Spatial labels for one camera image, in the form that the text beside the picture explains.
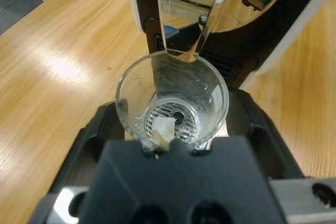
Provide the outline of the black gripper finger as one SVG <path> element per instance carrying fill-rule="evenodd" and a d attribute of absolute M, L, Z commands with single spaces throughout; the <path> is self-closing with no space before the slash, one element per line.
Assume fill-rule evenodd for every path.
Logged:
<path fill-rule="evenodd" d="M 240 89 L 229 89 L 226 125 L 229 136 L 246 137 L 267 177 L 304 178 L 273 121 L 249 93 Z"/>
<path fill-rule="evenodd" d="M 80 129 L 49 191 L 65 186 L 89 186 L 107 141 L 124 140 L 125 132 L 114 102 L 98 107 L 93 118 Z"/>

